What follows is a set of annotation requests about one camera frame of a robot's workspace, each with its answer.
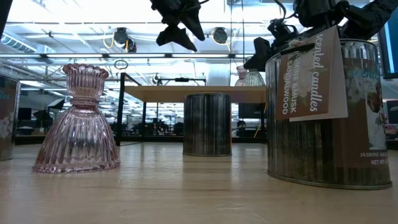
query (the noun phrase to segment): wooden table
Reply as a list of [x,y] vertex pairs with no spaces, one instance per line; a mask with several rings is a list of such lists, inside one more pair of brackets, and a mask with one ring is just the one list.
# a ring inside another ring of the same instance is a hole
[[265,103],[264,86],[125,86],[124,91],[146,103],[183,103],[191,93],[225,93],[232,103]]
[[[398,185],[332,190],[266,175],[267,148],[233,144],[232,157],[182,155],[182,143],[123,146],[121,166],[36,174],[40,145],[0,162],[1,224],[397,224]],[[398,151],[389,152],[398,180]]]

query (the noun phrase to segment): desk leg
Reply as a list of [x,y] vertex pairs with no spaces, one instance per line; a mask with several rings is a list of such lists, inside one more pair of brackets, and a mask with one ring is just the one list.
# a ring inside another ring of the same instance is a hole
[[144,106],[142,107],[142,130],[141,130],[142,131],[142,134],[141,134],[142,141],[144,141],[144,138],[145,138],[146,116],[147,116],[147,102],[144,102]]
[[120,146],[122,138],[122,118],[123,118],[123,103],[124,103],[124,80],[126,78],[125,73],[120,74],[120,94],[119,94],[119,106],[118,106],[118,123],[116,128],[116,146]]

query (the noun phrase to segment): ribbed glass vase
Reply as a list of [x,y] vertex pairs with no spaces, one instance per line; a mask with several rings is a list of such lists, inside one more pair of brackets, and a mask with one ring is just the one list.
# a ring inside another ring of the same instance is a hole
[[266,83],[256,69],[250,69],[244,78],[244,86],[265,86]]
[[72,107],[63,112],[46,136],[33,170],[44,173],[112,169],[120,165],[111,128],[96,107],[109,76],[84,64],[63,67]]
[[236,67],[239,75],[239,80],[236,81],[235,86],[244,86],[244,78],[248,71],[243,66]]

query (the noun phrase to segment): wooden desk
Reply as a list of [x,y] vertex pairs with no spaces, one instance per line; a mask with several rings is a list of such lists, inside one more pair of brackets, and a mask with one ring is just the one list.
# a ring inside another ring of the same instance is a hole
[[265,103],[264,86],[125,86],[124,91],[147,103],[183,103],[191,93],[225,93],[232,103]]

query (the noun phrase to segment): computer monitor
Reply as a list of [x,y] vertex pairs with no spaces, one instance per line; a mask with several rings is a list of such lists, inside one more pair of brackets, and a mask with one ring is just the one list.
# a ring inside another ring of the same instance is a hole
[[32,119],[32,108],[19,108],[18,109],[18,120],[31,120]]
[[398,9],[379,32],[381,63],[385,79],[398,78]]

